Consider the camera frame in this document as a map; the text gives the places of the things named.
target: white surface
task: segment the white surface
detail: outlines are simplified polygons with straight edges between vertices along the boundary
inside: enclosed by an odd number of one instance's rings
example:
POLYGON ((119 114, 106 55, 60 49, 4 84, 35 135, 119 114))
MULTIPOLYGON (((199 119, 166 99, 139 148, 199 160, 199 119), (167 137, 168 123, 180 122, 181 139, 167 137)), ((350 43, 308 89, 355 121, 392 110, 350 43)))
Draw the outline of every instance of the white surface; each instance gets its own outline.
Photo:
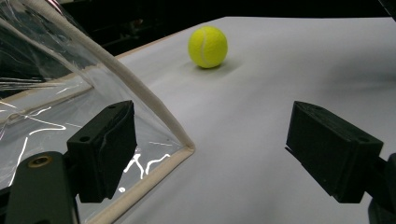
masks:
POLYGON ((196 152, 118 223, 368 223, 371 197, 339 204, 284 147, 294 101, 323 106, 396 151, 396 23, 223 18, 217 69, 189 59, 195 28, 121 60, 164 101, 196 152))

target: black background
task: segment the black background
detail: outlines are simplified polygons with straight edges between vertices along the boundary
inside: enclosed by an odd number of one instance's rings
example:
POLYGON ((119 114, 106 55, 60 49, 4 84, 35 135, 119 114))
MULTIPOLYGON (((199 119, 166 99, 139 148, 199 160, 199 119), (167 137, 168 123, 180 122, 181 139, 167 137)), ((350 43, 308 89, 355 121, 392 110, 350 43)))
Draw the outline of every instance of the black background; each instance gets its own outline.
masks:
POLYGON ((63 7, 93 40, 113 55, 225 16, 367 18, 389 15, 377 0, 80 0, 63 7), (143 23, 135 30, 136 34, 120 40, 120 33, 130 33, 125 24, 137 19, 143 19, 143 23))

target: tennis ball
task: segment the tennis ball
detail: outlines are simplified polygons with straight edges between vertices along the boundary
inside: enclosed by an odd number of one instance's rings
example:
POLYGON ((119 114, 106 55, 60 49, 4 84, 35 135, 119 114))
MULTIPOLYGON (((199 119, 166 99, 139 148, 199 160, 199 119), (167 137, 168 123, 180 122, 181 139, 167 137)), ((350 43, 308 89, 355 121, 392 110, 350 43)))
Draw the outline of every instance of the tennis ball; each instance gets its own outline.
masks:
POLYGON ((227 55, 227 50, 227 38, 216 27, 203 26, 190 36, 190 58, 203 68, 216 67, 221 64, 227 55))

